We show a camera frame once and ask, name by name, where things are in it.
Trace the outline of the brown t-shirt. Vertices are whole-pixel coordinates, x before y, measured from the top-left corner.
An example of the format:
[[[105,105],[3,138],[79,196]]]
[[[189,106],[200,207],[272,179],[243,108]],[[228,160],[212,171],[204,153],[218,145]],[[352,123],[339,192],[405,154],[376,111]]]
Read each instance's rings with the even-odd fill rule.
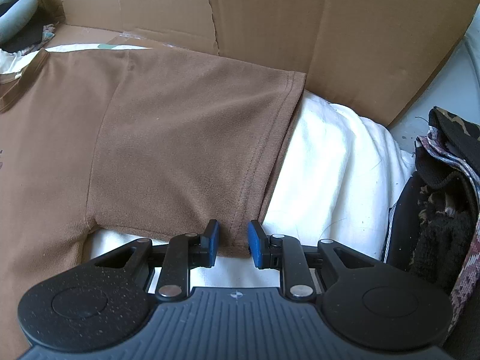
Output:
[[[181,48],[39,51],[1,77],[1,357],[27,348],[22,295],[76,266],[89,234],[166,241],[221,225],[247,253],[306,76]]]

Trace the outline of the black patterned clothes pile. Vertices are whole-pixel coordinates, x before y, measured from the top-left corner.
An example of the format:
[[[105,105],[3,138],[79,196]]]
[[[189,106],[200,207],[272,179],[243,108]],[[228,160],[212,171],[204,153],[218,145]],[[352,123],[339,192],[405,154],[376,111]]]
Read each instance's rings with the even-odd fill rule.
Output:
[[[415,171],[394,205],[383,260],[448,295],[445,350],[479,358],[479,126],[439,107],[415,141]]]

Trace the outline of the cream bear print blanket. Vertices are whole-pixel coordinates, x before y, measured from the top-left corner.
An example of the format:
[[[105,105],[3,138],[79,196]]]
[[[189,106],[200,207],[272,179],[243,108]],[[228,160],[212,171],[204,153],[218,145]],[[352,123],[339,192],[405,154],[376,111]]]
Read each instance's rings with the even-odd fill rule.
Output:
[[[376,258],[387,212],[412,168],[411,158],[383,126],[304,89],[260,220],[270,232],[305,244],[331,237]]]

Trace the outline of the brown cardboard sheet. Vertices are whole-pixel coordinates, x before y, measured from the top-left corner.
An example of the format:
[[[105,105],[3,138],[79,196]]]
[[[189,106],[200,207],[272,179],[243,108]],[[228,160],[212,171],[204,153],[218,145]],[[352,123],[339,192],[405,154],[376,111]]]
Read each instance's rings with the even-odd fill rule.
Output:
[[[65,23],[304,72],[383,125],[447,62],[479,0],[39,0]]]

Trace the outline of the grey neck pillow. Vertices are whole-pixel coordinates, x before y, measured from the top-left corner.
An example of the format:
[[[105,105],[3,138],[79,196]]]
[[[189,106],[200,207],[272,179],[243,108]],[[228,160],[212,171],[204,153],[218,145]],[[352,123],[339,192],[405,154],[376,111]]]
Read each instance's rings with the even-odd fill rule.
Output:
[[[38,0],[1,0],[1,44],[20,32],[38,9]]]

